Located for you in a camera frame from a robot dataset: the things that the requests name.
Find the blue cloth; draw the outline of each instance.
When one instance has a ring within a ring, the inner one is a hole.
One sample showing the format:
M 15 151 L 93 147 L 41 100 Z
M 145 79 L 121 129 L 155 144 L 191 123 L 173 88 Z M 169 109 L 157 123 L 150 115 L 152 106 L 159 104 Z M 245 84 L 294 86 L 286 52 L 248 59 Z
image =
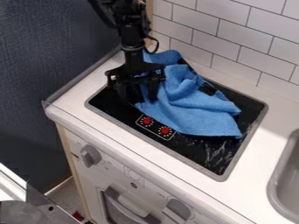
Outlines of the blue cloth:
M 242 137 L 233 119 L 241 111 L 217 90 L 210 96 L 198 90 L 204 83 L 187 65 L 178 65 L 182 56 L 176 51 L 157 54 L 144 53 L 144 60 L 163 63 L 166 81 L 158 89 L 157 101 L 150 102 L 149 87 L 141 85 L 144 102 L 136 107 L 174 130 L 188 135 L 205 137 Z

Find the toy kitchen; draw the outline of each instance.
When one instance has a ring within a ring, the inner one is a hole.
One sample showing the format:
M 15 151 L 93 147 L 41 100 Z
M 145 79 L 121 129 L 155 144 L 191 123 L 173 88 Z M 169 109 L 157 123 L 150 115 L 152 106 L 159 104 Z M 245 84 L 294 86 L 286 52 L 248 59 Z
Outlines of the toy kitchen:
M 122 43 L 122 50 L 126 57 L 112 51 L 44 101 L 91 222 L 299 223 L 299 104 L 180 59 L 209 83 L 201 91 L 214 95 L 217 89 L 241 111 L 233 118 L 241 137 L 185 134 L 124 103 L 136 91 L 125 93 L 127 80 L 117 80 L 117 73 L 143 48 L 133 55 Z M 130 81 L 147 81 L 152 95 L 160 78 Z

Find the stove knob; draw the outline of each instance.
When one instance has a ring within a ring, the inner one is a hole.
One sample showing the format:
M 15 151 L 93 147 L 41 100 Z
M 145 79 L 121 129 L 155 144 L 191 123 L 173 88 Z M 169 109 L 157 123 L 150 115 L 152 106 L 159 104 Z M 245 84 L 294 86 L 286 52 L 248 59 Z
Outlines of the stove knob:
M 89 168 L 101 161 L 101 154 L 93 146 L 86 145 L 80 152 L 84 165 Z
M 179 224 L 186 223 L 191 217 L 190 208 L 177 199 L 171 199 L 167 203 L 166 208 L 163 210 L 163 213 L 171 220 L 174 220 Z

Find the black stovetop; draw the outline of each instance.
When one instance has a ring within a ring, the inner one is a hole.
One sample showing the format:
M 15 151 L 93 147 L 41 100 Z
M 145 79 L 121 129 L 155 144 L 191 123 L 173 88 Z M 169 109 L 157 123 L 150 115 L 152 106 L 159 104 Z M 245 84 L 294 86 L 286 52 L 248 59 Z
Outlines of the black stovetop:
M 93 97 L 89 101 L 89 105 L 221 176 L 247 139 L 248 133 L 254 131 L 252 130 L 253 124 L 260 117 L 265 104 L 216 83 L 211 83 L 242 110 L 241 114 L 235 117 L 240 131 L 244 135 L 241 139 L 227 136 L 207 137 L 180 134 L 147 117 L 132 105 L 123 104 L 117 93 L 107 88 Z

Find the subway tile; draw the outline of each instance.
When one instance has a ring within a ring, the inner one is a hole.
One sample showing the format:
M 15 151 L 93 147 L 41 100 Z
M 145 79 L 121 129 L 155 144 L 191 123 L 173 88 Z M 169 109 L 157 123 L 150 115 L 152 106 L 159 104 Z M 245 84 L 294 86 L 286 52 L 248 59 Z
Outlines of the subway tile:
M 285 0 L 234 0 L 242 4 L 249 4 L 266 11 L 281 13 Z
M 288 0 L 286 7 L 284 8 L 283 15 L 291 18 L 299 19 L 299 1 L 298 0 Z
M 155 38 L 155 39 L 158 39 L 159 40 L 159 43 L 160 43 L 160 47 L 165 49 L 165 50 L 168 50 L 170 49 L 170 38 L 161 34 L 161 33 L 158 33 L 158 32 L 155 32 L 153 31 L 151 33 L 151 35 Z
M 275 38 L 270 55 L 299 65 L 299 45 L 293 42 Z
M 212 54 L 198 49 L 195 46 L 187 45 L 181 41 L 172 39 L 170 48 L 178 50 L 187 59 L 198 62 L 204 66 L 209 67 L 211 64 Z
M 270 35 L 224 20 L 220 21 L 218 36 L 263 53 L 268 52 L 272 41 Z
M 294 82 L 295 84 L 299 85 L 299 66 L 296 67 L 291 82 Z
M 186 43 L 191 43 L 191 28 L 157 16 L 153 16 L 152 23 L 153 31 L 160 32 L 167 36 L 173 37 L 174 39 L 182 40 Z
M 223 74 L 232 75 L 234 78 L 256 85 L 261 72 L 248 66 L 243 66 L 237 62 L 214 55 L 212 69 Z
M 249 6 L 230 0 L 198 0 L 198 11 L 244 25 L 247 21 Z
M 171 19 L 172 4 L 164 0 L 154 0 L 153 13 L 159 17 Z
M 180 4 L 184 7 L 188 7 L 195 10 L 195 4 L 196 0 L 168 0 L 169 2 L 172 2 L 174 4 Z
M 252 8 L 248 27 L 299 43 L 299 21 Z
M 186 9 L 182 6 L 173 6 L 173 20 L 188 25 L 192 28 L 216 34 L 219 20 L 215 17 L 208 16 L 204 13 Z
M 192 44 L 208 52 L 216 53 L 231 60 L 236 60 L 240 49 L 239 45 L 201 31 L 194 31 Z
M 241 48 L 238 62 L 284 80 L 289 79 L 295 67 L 286 61 L 247 49 L 246 47 Z
M 266 73 L 261 75 L 258 87 L 286 97 L 292 101 L 299 102 L 299 86 L 285 80 L 277 79 Z

